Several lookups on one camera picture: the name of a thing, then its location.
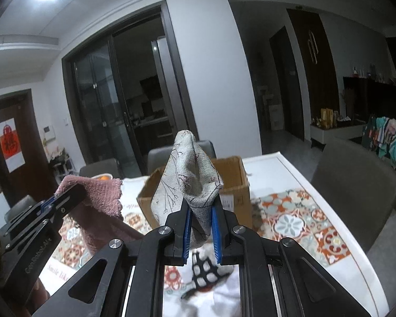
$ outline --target silver screw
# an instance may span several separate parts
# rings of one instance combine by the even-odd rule
[[[162,235],[167,235],[168,233],[170,233],[171,228],[170,226],[164,225],[164,226],[160,226],[158,228],[158,233],[162,234]]]
[[[285,247],[292,247],[294,245],[294,242],[295,241],[292,238],[282,238],[282,243]]]
[[[243,234],[245,231],[246,231],[246,228],[243,225],[235,225],[233,227],[233,232],[235,234]]]
[[[118,239],[118,238],[115,238],[114,240],[111,240],[111,241],[109,242],[109,246],[110,246],[110,248],[112,248],[112,249],[119,248],[119,247],[121,246],[121,240]]]

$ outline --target pink cloth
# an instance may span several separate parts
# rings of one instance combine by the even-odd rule
[[[60,183],[55,195],[76,183],[85,187],[87,197],[70,212],[70,216],[81,227],[83,240],[92,255],[114,238],[127,243],[144,236],[123,222],[119,201],[120,179],[98,180],[68,175]]]

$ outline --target cardboard box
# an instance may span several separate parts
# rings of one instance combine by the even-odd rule
[[[236,214],[239,224],[252,228],[249,182],[242,159],[238,156],[232,156],[212,159],[211,161],[224,182],[224,188],[220,190],[223,207],[226,208],[233,198],[233,211]],[[136,198],[142,213],[153,229],[159,227],[159,224],[152,214],[151,200],[160,183],[164,169],[164,167],[158,168],[150,175]]]

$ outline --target brown front door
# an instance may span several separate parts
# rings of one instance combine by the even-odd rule
[[[339,111],[339,90],[332,51],[323,23],[317,13],[288,9],[307,76],[311,118],[321,109]]]
[[[0,99],[0,136],[0,185],[9,205],[27,194],[38,202],[49,198],[57,184],[38,134],[30,91]]]

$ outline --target box label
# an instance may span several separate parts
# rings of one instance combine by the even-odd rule
[[[220,194],[223,209],[233,212],[233,194]]]

